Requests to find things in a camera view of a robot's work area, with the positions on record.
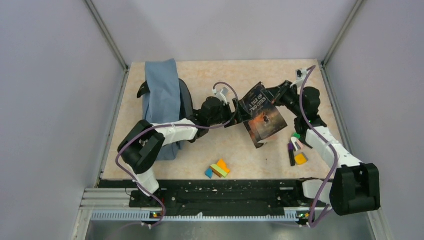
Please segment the dark brown bottom book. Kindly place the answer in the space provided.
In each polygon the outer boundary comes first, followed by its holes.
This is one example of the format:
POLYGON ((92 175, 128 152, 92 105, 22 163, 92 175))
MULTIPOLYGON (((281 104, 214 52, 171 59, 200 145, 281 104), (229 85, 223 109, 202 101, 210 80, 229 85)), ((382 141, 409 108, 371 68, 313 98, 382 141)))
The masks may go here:
POLYGON ((278 108, 266 96, 266 91, 263 83, 258 82, 239 101, 240 106, 250 117, 243 124, 257 149, 275 141, 275 134, 288 126, 278 108))

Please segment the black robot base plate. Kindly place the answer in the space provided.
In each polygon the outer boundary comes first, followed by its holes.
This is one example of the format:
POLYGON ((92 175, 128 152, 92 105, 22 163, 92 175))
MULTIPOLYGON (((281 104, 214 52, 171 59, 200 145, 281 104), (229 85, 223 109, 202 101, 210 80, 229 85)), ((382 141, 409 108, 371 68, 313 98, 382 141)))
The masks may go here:
POLYGON ((131 180, 101 180, 100 189, 127 189, 130 208, 165 207, 167 217, 278 217, 289 208, 308 209, 295 179, 159 180, 156 198, 146 196, 131 180))

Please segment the blue student backpack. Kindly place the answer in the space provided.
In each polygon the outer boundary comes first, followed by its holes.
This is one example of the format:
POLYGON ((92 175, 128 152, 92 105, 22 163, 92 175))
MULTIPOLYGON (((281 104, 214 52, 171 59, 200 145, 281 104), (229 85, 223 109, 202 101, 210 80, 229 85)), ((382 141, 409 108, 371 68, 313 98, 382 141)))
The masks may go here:
POLYGON ((193 99, 187 84, 179 78, 175 59, 148 61, 144 71, 149 92, 138 94, 144 120, 165 124, 193 114, 193 99))

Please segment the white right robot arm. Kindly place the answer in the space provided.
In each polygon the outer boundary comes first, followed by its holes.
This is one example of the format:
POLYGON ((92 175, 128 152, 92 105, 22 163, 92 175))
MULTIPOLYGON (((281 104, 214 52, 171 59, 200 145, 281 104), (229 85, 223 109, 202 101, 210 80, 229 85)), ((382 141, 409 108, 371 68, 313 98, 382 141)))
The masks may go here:
POLYGON ((333 136, 319 115, 320 91, 314 87, 298 88, 287 80, 264 93, 274 106, 284 106, 295 115, 294 127, 300 141, 315 150, 330 168, 323 180, 304 180, 302 187, 293 192, 294 202, 307 206, 313 201, 313 207, 321 202, 339 216, 379 210, 379 169, 359 160, 333 136))

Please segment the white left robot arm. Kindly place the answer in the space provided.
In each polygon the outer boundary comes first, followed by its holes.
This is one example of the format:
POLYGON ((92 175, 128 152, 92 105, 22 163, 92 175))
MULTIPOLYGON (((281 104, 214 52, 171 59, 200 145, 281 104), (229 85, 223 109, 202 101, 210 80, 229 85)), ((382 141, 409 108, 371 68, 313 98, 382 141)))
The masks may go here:
POLYGON ((153 171, 153 165, 164 146, 177 142, 194 143, 205 136, 209 130, 228 128, 249 121, 252 116, 233 99, 235 110, 217 97, 208 97, 200 109, 192 115, 176 122, 152 124, 140 120, 118 147, 116 165, 131 176, 142 191, 141 200, 149 207, 160 202, 159 183, 153 171), (122 159, 130 169, 125 169, 122 159))

